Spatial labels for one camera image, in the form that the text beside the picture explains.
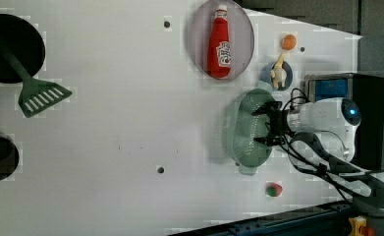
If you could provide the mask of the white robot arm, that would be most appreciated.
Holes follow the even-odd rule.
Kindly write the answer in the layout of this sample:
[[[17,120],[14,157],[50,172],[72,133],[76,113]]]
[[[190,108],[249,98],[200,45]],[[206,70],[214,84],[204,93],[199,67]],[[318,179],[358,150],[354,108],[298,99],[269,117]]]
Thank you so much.
[[[257,143],[282,147],[299,172],[326,181],[342,197],[350,196],[360,211],[384,218],[384,171],[352,163],[361,123],[359,108],[352,100],[334,97],[295,108],[268,101],[252,114],[268,117],[267,135],[255,138]]]

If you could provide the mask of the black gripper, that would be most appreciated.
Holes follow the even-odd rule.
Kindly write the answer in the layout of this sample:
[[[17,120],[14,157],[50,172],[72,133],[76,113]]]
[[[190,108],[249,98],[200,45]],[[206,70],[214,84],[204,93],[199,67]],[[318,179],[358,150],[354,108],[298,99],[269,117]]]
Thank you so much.
[[[292,136],[293,131],[287,122],[287,110],[281,109],[281,101],[267,101],[251,113],[252,116],[266,114],[269,117],[269,131],[266,137],[254,138],[257,143],[274,147],[283,145],[284,135]]]

